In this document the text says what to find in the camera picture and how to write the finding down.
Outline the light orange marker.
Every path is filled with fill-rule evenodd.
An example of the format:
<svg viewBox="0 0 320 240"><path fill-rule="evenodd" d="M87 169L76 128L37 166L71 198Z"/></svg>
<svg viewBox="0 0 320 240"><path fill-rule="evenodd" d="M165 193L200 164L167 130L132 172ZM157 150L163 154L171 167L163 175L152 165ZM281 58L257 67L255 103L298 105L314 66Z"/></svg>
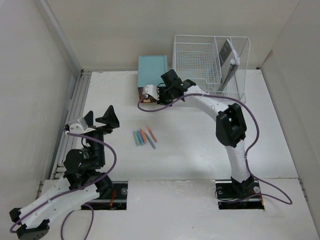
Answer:
<svg viewBox="0 0 320 240"><path fill-rule="evenodd" d="M147 131L149 132L150 136L152 137L153 141L154 141L155 143L157 143L158 140L157 140L157 138L155 137L154 133L152 132L151 128L147 125L147 126L146 126L146 129L147 129Z"/></svg>

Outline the green chalk stick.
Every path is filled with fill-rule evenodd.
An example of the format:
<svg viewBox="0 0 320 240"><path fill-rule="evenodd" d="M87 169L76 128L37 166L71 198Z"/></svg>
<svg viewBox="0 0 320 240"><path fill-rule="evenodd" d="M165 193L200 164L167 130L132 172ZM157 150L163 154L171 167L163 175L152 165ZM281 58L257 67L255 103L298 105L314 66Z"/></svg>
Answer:
<svg viewBox="0 0 320 240"><path fill-rule="evenodd" d="M132 132L132 134L133 134L133 136L134 136L134 140L135 140L136 145L137 145L137 146L140 146L140 145L141 145L141 142L140 142L140 139L139 139L139 137L138 137L137 132L134 130L134 131Z"/></svg>

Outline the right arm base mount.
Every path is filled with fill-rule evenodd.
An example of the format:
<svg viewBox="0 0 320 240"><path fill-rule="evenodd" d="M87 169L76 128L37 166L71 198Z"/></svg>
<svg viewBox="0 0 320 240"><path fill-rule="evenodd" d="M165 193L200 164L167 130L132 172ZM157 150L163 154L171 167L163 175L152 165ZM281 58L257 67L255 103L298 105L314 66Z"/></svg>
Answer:
<svg viewBox="0 0 320 240"><path fill-rule="evenodd" d="M218 200L219 210L264 210L263 198L260 195L252 198L237 201L261 192L260 184L257 180L244 193L238 193L233 188L231 180L217 180L215 182L215 197Z"/></svg>

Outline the teal mini drawer chest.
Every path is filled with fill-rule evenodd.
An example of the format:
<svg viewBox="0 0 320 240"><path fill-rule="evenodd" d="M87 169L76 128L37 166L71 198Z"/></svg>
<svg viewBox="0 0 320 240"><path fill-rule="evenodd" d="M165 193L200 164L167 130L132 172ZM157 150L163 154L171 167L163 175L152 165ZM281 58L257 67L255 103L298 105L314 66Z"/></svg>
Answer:
<svg viewBox="0 0 320 240"><path fill-rule="evenodd" d="M137 90L139 99L144 96L144 87L163 83L161 75L168 71L166 55L143 55L138 57Z"/></svg>

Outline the orange chalk stick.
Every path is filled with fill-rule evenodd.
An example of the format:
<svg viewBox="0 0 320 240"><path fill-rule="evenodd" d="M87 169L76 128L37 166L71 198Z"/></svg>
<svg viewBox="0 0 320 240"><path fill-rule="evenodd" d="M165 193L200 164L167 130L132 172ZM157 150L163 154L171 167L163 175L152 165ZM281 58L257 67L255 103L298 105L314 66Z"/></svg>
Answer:
<svg viewBox="0 0 320 240"><path fill-rule="evenodd" d="M147 137L146 137L146 134L145 134L145 132L143 131L143 129L140 129L139 130L140 131L140 134L141 134L141 137L142 137L142 139L143 139L143 142L145 143L145 144L147 144Z"/></svg>

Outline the grey setup guide booklet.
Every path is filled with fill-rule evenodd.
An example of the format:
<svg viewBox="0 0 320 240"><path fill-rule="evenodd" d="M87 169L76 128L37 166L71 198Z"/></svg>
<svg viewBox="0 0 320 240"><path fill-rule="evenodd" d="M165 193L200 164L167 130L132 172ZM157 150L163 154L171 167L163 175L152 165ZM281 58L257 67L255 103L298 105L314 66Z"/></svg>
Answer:
<svg viewBox="0 0 320 240"><path fill-rule="evenodd" d="M240 66L240 57L229 39L225 40L218 57L221 79L217 91L222 92L237 72Z"/></svg>

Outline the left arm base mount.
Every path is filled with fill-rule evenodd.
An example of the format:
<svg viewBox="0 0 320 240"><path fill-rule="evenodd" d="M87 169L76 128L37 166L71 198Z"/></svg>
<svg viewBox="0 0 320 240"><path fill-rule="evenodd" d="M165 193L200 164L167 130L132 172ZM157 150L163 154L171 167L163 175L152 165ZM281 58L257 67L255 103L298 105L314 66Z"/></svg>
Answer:
<svg viewBox="0 0 320 240"><path fill-rule="evenodd" d="M128 182L114 181L113 190L103 197L87 202L96 211L122 211L127 209Z"/></svg>

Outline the blue chalk stick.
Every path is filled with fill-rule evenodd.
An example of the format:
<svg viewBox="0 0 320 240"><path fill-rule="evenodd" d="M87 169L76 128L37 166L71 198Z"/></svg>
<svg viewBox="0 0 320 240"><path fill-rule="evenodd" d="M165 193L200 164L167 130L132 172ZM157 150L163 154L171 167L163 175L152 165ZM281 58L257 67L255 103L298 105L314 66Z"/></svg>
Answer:
<svg viewBox="0 0 320 240"><path fill-rule="evenodd" d="M143 139L143 137L141 135L141 132L139 130L137 130L136 133L137 133L140 145L143 146L145 144L145 142L144 142L144 139Z"/></svg>

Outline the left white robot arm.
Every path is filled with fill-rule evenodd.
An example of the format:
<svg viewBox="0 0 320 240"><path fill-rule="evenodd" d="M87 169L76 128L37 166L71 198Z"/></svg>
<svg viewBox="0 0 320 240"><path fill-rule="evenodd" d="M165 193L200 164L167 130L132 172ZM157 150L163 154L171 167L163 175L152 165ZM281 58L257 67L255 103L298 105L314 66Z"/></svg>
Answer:
<svg viewBox="0 0 320 240"><path fill-rule="evenodd" d="M20 240L40 240L54 220L82 208L91 200L107 198L114 189L108 174L116 165L117 157L107 172L100 172L106 164L105 148L115 150L104 142L104 136L119 128L120 122L110 105L104 115L94 118L93 111L69 121L64 127L67 136L85 140L81 149L71 149L65 156L65 171L58 181L42 196L23 208L13 208L10 232Z"/></svg>

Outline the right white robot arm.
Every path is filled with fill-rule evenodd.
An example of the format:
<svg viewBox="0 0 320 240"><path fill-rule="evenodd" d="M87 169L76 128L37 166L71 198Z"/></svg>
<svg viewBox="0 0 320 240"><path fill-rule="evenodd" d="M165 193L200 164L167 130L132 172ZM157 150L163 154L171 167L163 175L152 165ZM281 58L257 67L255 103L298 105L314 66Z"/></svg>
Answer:
<svg viewBox="0 0 320 240"><path fill-rule="evenodd" d="M213 99L190 79L182 81L172 69L161 76L165 87L161 87L157 103L169 105L174 100L191 103L215 120L215 136L225 146L231 166L232 193L234 198L249 195L254 183L245 160L245 137L247 125L238 103L227 105Z"/></svg>

